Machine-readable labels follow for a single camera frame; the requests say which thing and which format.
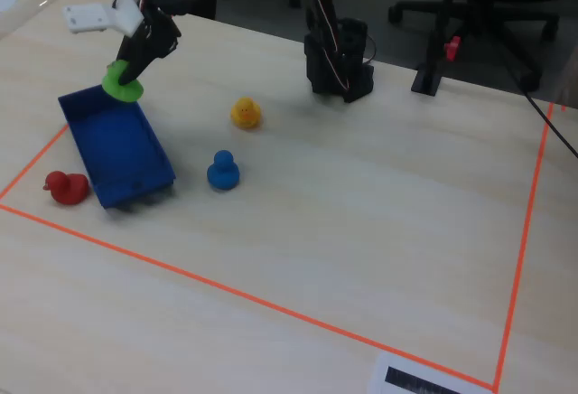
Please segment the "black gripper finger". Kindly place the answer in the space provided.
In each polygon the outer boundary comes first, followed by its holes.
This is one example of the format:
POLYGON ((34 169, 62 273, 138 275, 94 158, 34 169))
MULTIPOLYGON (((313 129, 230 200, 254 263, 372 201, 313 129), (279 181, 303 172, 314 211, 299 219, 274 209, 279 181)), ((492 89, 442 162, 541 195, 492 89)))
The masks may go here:
POLYGON ((134 63, 140 58, 140 39, 134 35, 133 37, 124 36, 120 43, 116 60, 134 63))
POLYGON ((151 43, 140 43, 140 58, 134 63, 127 63, 118 78, 122 86, 136 80, 141 73, 156 59, 162 59, 170 53, 170 48, 159 47, 151 43))

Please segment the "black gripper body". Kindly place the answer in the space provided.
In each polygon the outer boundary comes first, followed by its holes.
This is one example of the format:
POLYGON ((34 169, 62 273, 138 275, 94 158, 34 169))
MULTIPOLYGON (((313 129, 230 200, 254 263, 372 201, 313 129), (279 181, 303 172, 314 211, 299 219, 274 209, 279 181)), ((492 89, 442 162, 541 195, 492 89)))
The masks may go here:
POLYGON ((170 15, 160 8, 147 7, 134 36, 135 54, 149 59, 164 58, 176 49, 181 36, 170 15))

